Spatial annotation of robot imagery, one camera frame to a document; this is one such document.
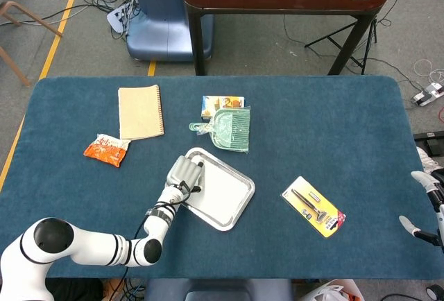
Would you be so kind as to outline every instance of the blue felt tablecloth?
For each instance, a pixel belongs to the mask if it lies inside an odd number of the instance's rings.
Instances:
[[[158,84],[165,135],[133,141],[120,169],[83,156],[97,133],[119,136],[119,87]],[[202,95],[245,96],[250,152],[219,150],[188,124]],[[444,277],[443,254],[400,225],[433,231],[410,172],[421,169],[400,91],[380,76],[47,78],[39,82],[0,194],[0,250],[45,216],[130,238],[177,157],[200,146],[251,177],[256,192],[219,232],[181,209],[158,264],[137,277]],[[324,239],[280,194],[303,175],[347,215]],[[122,267],[54,264],[50,276],[114,277]]]

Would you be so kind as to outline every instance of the green dustpan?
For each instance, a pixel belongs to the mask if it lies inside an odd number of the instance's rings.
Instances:
[[[219,109],[209,123],[190,123],[199,134],[210,133],[213,144],[223,150],[248,152],[250,109]]]

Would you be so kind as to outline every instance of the small box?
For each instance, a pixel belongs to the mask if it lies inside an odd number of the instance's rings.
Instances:
[[[221,108],[243,108],[245,98],[243,96],[202,96],[202,119],[210,120],[216,111]]]

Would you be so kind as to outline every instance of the metal tray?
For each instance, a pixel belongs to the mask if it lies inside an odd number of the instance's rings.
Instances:
[[[204,170],[198,180],[202,191],[184,206],[217,230],[232,229],[253,197],[255,183],[202,148],[192,148],[185,157],[202,161]]]

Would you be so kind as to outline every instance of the notebook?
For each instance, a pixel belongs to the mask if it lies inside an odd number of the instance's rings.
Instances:
[[[159,86],[119,88],[120,139],[164,134]]]

